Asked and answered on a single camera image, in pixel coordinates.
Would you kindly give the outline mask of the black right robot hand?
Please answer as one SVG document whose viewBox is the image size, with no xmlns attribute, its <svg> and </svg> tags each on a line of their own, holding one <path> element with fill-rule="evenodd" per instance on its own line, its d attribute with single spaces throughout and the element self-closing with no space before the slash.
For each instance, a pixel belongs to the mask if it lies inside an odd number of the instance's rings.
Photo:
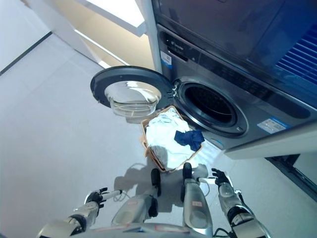
<svg viewBox="0 0 317 238">
<path fill-rule="evenodd" d="M 212 168 L 211 172 L 212 172 L 212 177 L 198 177 L 196 181 L 200 183 L 206 183 L 206 184 L 217 185 L 217 186 L 221 186 L 222 184 L 227 183 L 231 187 L 233 187 L 231 179 L 227 175 L 226 172 L 216 168 Z"/>
</svg>

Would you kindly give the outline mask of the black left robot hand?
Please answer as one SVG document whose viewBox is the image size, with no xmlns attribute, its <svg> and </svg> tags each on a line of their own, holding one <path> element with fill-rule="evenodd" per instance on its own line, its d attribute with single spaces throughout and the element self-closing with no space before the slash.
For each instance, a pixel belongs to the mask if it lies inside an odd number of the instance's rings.
<svg viewBox="0 0 317 238">
<path fill-rule="evenodd" d="M 113 198 L 115 196 L 121 195 L 122 190 L 114 190 L 114 191 L 108 191 L 107 187 L 92 191 L 89 193 L 85 198 L 85 204 L 89 202 L 96 202 L 99 206 L 99 208 L 104 207 L 104 203 L 109 200 L 110 198 Z"/>
</svg>

